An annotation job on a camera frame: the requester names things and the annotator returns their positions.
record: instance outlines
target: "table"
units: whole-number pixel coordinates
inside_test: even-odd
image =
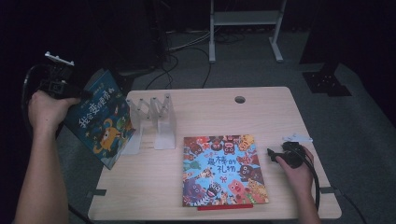
[[[283,136],[309,136],[290,90],[286,87],[131,91],[127,98],[163,97],[169,92],[177,118],[177,148],[155,150],[155,129],[146,129],[136,155],[122,155],[111,171],[104,168],[89,211],[93,220],[238,220],[297,218],[294,197],[281,167],[266,149],[281,152]],[[245,98],[238,104],[235,97]],[[182,207],[183,137],[253,134],[267,187],[269,203],[253,208],[197,211]],[[330,183],[312,143],[303,143],[315,156],[322,188]],[[320,218],[342,214],[333,193],[321,194]]]
[[[216,61],[215,26],[220,25],[275,25],[274,36],[269,37],[276,61],[283,63],[283,57],[277,46],[277,37],[282,24],[287,0],[282,0],[279,10],[268,11],[224,11],[214,10],[214,0],[210,2],[210,40],[209,40],[209,62]]]

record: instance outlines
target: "hole in table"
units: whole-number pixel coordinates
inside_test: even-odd
[[[243,96],[236,96],[236,97],[235,97],[235,101],[236,101],[238,104],[243,104],[243,103],[246,101],[246,99],[245,99],[245,97],[243,97]]]

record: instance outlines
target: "hand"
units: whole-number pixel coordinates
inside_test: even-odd
[[[79,103],[78,98],[56,100],[43,91],[37,91],[29,102],[29,120],[34,133],[49,131],[55,133],[64,120],[67,109]]]
[[[314,156],[312,153],[306,147],[303,148],[308,158],[314,162]],[[305,196],[311,197],[313,176],[308,166],[303,162],[300,167],[292,169],[281,157],[277,156],[276,160],[283,170],[285,170],[294,195],[297,198]]]

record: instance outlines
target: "picture book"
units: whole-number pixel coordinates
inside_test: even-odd
[[[92,97],[71,106],[64,125],[110,170],[134,133],[130,108],[109,71],[94,74],[84,90]]]
[[[268,203],[254,137],[184,138],[183,206]]]

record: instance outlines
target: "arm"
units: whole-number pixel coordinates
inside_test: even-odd
[[[59,163],[56,130],[78,99],[55,100],[38,91],[29,102],[33,144],[18,201],[15,223],[67,223],[66,187]]]
[[[312,153],[306,149],[306,155],[314,161]],[[296,169],[292,169],[288,164],[280,157],[276,157],[277,162],[285,170],[286,176],[288,177],[289,183],[293,190],[293,194],[297,200],[297,209],[300,223],[304,224],[317,224],[320,223],[317,208],[315,207],[315,201],[311,194],[312,188],[312,174],[305,163]]]

